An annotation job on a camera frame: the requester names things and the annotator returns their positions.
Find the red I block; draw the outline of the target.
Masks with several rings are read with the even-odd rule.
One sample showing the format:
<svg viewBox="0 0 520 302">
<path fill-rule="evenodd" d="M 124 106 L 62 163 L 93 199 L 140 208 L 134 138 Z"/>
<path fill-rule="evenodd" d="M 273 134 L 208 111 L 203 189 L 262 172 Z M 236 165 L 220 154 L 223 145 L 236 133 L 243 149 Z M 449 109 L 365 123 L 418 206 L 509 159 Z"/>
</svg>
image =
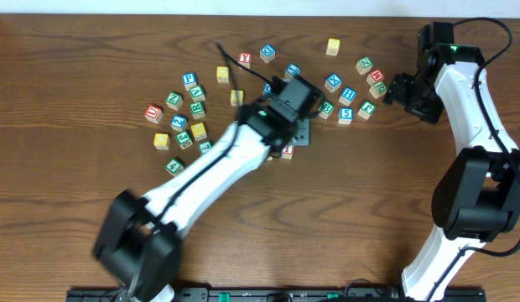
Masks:
<svg viewBox="0 0 520 302">
<path fill-rule="evenodd" d="M 293 145 L 285 146 L 281 152 L 282 159 L 291 159 L 293 157 L 293 155 L 294 155 L 294 146 Z"/>
</svg>

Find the blue 2 block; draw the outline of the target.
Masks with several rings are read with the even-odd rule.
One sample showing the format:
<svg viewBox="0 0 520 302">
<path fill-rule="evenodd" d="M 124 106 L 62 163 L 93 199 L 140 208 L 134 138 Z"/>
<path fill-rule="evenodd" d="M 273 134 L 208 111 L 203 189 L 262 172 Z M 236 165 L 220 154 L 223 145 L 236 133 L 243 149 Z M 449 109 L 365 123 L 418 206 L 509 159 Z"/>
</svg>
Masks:
<svg viewBox="0 0 520 302">
<path fill-rule="evenodd" d="M 187 127 L 187 118 L 185 116 L 176 114 L 173 116 L 170 126 L 177 132 L 182 132 Z"/>
</svg>

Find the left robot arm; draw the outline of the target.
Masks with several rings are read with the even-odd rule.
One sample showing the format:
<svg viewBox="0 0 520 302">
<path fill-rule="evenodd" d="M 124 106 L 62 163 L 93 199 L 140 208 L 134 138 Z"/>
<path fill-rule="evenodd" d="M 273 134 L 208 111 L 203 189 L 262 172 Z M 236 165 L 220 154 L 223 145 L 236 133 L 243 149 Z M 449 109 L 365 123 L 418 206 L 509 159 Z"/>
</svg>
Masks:
<svg viewBox="0 0 520 302">
<path fill-rule="evenodd" d="M 325 101 L 301 76 L 275 77 L 270 86 L 270 93 L 239 106 L 220 139 L 172 180 L 140 197 L 125 190 L 114 199 L 92 255 L 119 281 L 118 299 L 172 300 L 170 283 L 191 227 L 241 177 L 282 152 Z"/>
</svg>

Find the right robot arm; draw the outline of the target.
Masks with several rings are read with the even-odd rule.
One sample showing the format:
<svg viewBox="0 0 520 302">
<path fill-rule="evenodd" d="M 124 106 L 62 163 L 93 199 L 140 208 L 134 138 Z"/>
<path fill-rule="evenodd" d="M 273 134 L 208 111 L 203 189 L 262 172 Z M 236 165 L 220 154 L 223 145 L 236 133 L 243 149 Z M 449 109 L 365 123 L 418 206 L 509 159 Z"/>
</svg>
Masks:
<svg viewBox="0 0 520 302">
<path fill-rule="evenodd" d="M 485 59 L 476 46 L 457 44 L 455 24 L 432 22 L 418 34 L 417 72 L 395 75 L 383 99 L 435 124 L 448 116 L 456 158 L 432 197 L 434 227 L 402 272 L 405 299 L 443 301 L 447 286 L 474 253 L 503 258 L 485 245 L 510 232 L 520 217 L 520 150 L 492 101 Z"/>
</svg>

